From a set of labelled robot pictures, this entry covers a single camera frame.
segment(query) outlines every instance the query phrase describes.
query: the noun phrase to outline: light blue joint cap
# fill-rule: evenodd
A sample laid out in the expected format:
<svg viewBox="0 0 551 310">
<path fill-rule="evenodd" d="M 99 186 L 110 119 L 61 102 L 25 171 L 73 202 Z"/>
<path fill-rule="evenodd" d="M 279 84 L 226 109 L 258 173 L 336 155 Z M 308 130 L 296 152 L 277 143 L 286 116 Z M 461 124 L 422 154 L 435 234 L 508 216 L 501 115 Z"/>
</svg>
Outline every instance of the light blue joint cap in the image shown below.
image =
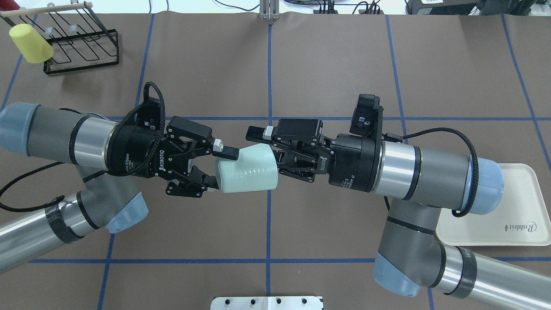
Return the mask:
<svg viewBox="0 0 551 310">
<path fill-rule="evenodd" d="M 0 111 L 0 146 L 8 151 L 27 153 L 27 138 L 38 104 L 17 102 Z"/>
<path fill-rule="evenodd" d="M 107 225 L 105 225 L 105 228 L 107 228 L 110 233 L 122 232 L 126 228 L 130 228 L 140 223 L 148 213 L 149 210 L 147 209 L 145 200 L 143 200 L 142 192 L 139 192 Z"/>
<path fill-rule="evenodd" d="M 467 172 L 467 182 L 465 183 L 465 191 L 463 194 L 463 208 L 467 206 L 467 199 L 471 192 L 471 178 L 473 175 L 473 159 L 469 165 Z M 478 158 L 478 188 L 477 196 L 474 198 L 474 204 L 470 213 L 488 214 L 498 206 L 501 197 L 503 196 L 503 186 L 505 178 L 501 167 L 494 161 L 485 158 Z"/>
<path fill-rule="evenodd" d="M 400 296 L 415 297 L 421 289 L 379 252 L 375 258 L 373 278 L 380 286 Z"/>
</svg>

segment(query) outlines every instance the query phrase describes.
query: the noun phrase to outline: white tray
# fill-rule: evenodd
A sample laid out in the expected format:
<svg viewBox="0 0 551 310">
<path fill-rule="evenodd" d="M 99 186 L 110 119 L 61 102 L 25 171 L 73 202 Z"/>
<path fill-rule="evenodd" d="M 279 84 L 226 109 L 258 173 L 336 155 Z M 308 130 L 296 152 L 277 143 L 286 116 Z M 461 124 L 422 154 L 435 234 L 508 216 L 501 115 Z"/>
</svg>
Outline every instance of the white tray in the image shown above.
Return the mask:
<svg viewBox="0 0 551 310">
<path fill-rule="evenodd" d="M 503 198 L 487 215 L 454 217 L 442 210 L 436 236 L 450 245 L 550 245 L 551 222 L 538 179 L 525 164 L 499 164 Z"/>
</svg>

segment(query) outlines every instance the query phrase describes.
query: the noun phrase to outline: yellow cup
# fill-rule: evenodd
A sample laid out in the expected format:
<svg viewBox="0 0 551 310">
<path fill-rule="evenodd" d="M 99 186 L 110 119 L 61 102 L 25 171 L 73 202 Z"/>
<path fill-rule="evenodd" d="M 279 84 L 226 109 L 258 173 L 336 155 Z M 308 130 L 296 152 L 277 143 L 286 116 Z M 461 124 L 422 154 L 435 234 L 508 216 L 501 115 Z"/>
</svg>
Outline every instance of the yellow cup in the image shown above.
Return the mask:
<svg viewBox="0 0 551 310">
<path fill-rule="evenodd" d="M 41 63 L 53 56 L 53 47 L 29 24 L 18 24 L 9 36 L 29 63 Z"/>
</svg>

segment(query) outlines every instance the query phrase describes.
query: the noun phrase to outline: white label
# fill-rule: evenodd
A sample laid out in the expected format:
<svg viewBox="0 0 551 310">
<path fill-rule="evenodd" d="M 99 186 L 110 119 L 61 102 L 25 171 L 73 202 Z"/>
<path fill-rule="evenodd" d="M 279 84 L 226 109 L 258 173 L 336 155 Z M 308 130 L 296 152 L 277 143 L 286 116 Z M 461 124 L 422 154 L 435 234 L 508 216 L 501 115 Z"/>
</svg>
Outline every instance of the white label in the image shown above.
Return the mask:
<svg viewBox="0 0 551 310">
<path fill-rule="evenodd" d="M 433 8 L 424 8 L 417 11 L 417 15 L 429 15 Z"/>
</svg>

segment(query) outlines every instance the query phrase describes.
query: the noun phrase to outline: black rubber band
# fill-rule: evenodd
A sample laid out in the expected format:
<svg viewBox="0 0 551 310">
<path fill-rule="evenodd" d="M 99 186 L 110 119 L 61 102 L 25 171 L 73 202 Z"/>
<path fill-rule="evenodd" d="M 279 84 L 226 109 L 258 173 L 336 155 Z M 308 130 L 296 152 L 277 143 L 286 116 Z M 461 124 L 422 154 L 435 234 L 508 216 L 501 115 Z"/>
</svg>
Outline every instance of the black rubber band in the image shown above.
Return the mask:
<svg viewBox="0 0 551 310">
<path fill-rule="evenodd" d="M 93 180 L 93 179 L 95 179 L 95 178 L 97 178 L 97 177 L 100 177 L 100 176 L 102 176 L 102 175 L 104 175 L 104 174 L 106 174 L 106 173 L 107 173 L 107 171 L 100 170 L 100 171 L 98 171 L 98 172 L 96 172 L 96 173 L 93 173 L 93 174 L 88 175 L 87 177 L 83 178 L 83 179 L 82 179 L 82 182 L 86 183 L 86 182 L 91 181 L 91 180 Z"/>
<path fill-rule="evenodd" d="M 404 197 L 404 200 L 409 200 L 413 196 L 413 193 L 417 188 L 417 183 L 419 182 L 419 175 L 421 173 L 421 149 L 418 146 L 413 146 L 413 149 L 415 150 L 415 167 L 413 168 L 413 179 L 411 185 L 409 186 L 408 193 Z"/>
<path fill-rule="evenodd" d="M 405 228 L 413 229 L 414 231 L 434 235 L 434 231 L 432 231 L 430 229 L 427 229 L 427 228 L 421 227 L 421 226 L 417 226 L 417 225 L 414 225 L 414 224 L 411 224 L 411 223 L 408 223 L 408 222 L 400 221 L 397 218 L 387 216 L 386 220 L 391 222 L 391 223 L 403 226 Z"/>
<path fill-rule="evenodd" d="M 71 162 L 75 165 L 78 165 L 76 158 L 74 157 L 74 144 L 77 140 L 77 134 L 80 130 L 80 127 L 82 124 L 89 119 L 89 116 L 84 116 L 81 119 L 78 120 L 77 124 L 74 126 L 73 131 L 71 132 L 71 139 L 69 140 L 69 158 L 71 159 Z"/>
<path fill-rule="evenodd" d="M 442 280 L 442 277 L 444 276 L 444 270 L 446 270 L 446 248 L 444 248 L 444 245 L 440 242 L 438 242 L 438 245 L 440 246 L 440 252 L 442 253 L 442 257 L 440 260 L 440 271 L 438 271 L 438 276 L 436 277 L 436 280 L 434 280 L 434 283 L 429 286 L 429 288 L 436 287 L 436 285 L 440 283 L 440 280 Z"/>
<path fill-rule="evenodd" d="M 84 204 L 82 203 L 82 197 L 80 195 L 80 192 L 77 193 L 77 202 L 78 202 L 78 207 L 80 208 L 80 213 L 82 213 L 82 215 L 84 216 L 84 219 L 86 220 L 86 222 L 88 223 L 88 225 L 90 225 L 91 228 L 93 229 L 100 229 L 93 221 L 92 219 L 90 218 L 90 215 L 88 214 L 88 212 L 86 211 L 86 209 L 84 208 Z"/>
<path fill-rule="evenodd" d="M 463 270 L 461 271 L 461 279 L 455 287 L 455 289 L 445 295 L 453 295 L 457 298 L 465 298 L 473 291 L 474 283 L 477 280 L 477 259 L 474 257 L 474 253 L 465 248 L 456 247 L 461 252 L 463 257 Z"/>
<path fill-rule="evenodd" d="M 57 238 L 59 238 L 61 241 L 65 243 L 73 243 L 78 239 L 83 238 L 75 234 L 72 229 L 65 225 L 63 216 L 61 216 L 60 208 L 57 205 L 47 208 L 45 212 L 46 220 L 48 220 L 50 228 L 52 229 L 53 233 L 56 234 Z"/>
</svg>

